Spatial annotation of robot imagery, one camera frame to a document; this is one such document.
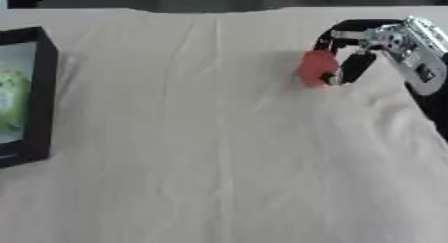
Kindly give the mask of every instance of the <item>red object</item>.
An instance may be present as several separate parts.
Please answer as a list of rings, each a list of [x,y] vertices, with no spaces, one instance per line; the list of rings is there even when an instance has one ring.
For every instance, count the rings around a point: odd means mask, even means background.
[[[325,50],[308,51],[302,58],[298,74],[307,87],[325,85],[320,77],[323,73],[336,73],[339,63],[333,53]]]

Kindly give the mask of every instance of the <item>black frame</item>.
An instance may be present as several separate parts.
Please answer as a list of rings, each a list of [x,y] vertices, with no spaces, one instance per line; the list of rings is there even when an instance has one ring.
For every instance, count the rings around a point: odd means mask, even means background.
[[[49,158],[58,50],[41,27],[0,32],[0,46],[35,42],[36,53],[23,137],[0,144],[0,168]]]

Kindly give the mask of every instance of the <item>table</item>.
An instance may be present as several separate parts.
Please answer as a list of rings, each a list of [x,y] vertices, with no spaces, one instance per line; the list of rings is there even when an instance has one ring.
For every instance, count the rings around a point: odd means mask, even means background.
[[[391,65],[292,76],[338,21],[446,12],[0,15],[62,53],[52,158],[0,171],[2,242],[447,242],[448,149]]]

